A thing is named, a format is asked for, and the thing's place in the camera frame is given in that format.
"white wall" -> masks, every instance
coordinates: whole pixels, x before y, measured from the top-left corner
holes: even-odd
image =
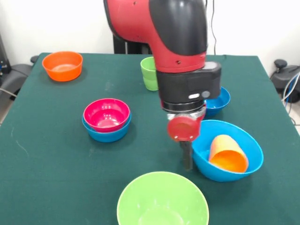
[[[208,0],[208,19],[211,8]],[[215,0],[217,54],[258,55],[268,73],[277,58],[299,65],[299,8],[298,0]],[[12,64],[59,50],[113,53],[103,0],[0,0],[0,33]],[[209,30],[210,54],[213,41]]]

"blue bowl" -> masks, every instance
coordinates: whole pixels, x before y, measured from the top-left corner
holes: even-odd
[[[206,100],[206,114],[205,116],[214,116],[219,113],[230,102],[229,92],[221,87],[221,94],[214,99]]]
[[[249,166],[246,172],[230,172],[214,166],[208,161],[210,145],[218,135],[229,135],[246,154]],[[220,120],[203,120],[200,135],[192,143],[193,158],[200,172],[207,178],[218,181],[234,181],[247,177],[263,164],[263,151],[256,140],[241,128]]]
[[[124,124],[124,126],[120,130],[113,131],[113,132],[108,132],[108,133],[100,133],[100,132],[95,131],[93,128],[91,128],[85,122],[84,118],[82,117],[82,123],[85,126],[85,128],[87,129],[89,135],[94,140],[96,140],[98,142],[104,142],[104,143],[115,142],[115,141],[121,139],[122,137],[124,137],[125,134],[127,134],[130,121],[131,121],[131,114],[129,115],[128,120],[126,121],[126,123]]]

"light green bowl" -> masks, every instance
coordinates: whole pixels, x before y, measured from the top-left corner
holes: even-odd
[[[151,172],[130,182],[117,206],[119,225],[207,225],[209,211],[199,188],[171,172]]]

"green tablecloth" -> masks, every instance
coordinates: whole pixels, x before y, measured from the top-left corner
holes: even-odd
[[[83,54],[81,76],[65,83],[48,78],[45,56],[0,127],[1,225],[117,225],[123,188],[152,171],[193,181],[207,199],[210,225],[299,223],[300,138],[257,57],[208,57],[222,63],[232,97],[215,118],[248,131],[265,157],[252,176],[217,183],[184,171],[158,94],[144,87],[145,55]],[[132,110],[129,133],[110,144],[92,140],[81,123],[86,105],[107,97]]]

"pink bowl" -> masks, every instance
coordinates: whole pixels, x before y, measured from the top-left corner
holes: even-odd
[[[128,120],[129,115],[128,105],[114,98],[103,98],[94,101],[83,112],[87,124],[102,133],[121,129]]]

